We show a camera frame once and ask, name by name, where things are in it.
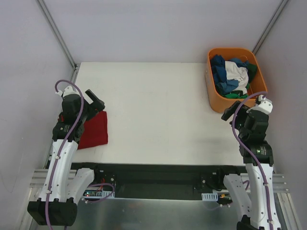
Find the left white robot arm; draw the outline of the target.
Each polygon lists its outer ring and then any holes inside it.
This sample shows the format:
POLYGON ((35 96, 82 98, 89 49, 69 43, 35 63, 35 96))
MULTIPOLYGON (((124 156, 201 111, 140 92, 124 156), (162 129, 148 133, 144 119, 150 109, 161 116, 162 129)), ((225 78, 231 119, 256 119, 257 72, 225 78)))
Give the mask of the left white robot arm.
POLYGON ((79 92, 68 86, 59 91, 62 111, 52 131, 52 153, 50 165, 42 190, 36 201, 28 203, 27 211, 38 225, 69 227, 77 217, 77 205, 90 186, 101 182, 101 174, 90 168, 77 170, 69 180, 72 158, 77 151, 84 123, 103 111, 105 104, 91 90, 86 95, 88 103, 79 92))

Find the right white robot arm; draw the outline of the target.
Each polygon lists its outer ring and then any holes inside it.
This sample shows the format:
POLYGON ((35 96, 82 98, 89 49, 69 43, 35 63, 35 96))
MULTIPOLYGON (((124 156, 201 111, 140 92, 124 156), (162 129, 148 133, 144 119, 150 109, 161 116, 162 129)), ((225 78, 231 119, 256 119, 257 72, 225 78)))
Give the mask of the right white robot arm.
POLYGON ((216 176, 216 184, 228 189, 235 205, 238 230, 280 230, 273 192, 273 152, 265 140, 272 103, 258 98, 250 108, 235 101, 225 109, 222 119, 230 122, 239 152, 248 173, 249 191, 241 187, 239 176, 224 172, 216 176))

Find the white and green t shirt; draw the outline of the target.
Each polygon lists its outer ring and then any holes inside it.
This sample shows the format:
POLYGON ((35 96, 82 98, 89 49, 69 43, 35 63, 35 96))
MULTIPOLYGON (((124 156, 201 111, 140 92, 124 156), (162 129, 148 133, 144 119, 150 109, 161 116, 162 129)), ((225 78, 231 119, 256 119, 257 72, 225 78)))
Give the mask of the white and green t shirt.
POLYGON ((248 70, 245 67, 238 67, 235 62, 225 61, 225 70, 227 80, 237 81, 237 87, 233 91, 242 91, 246 94, 248 84, 248 70))

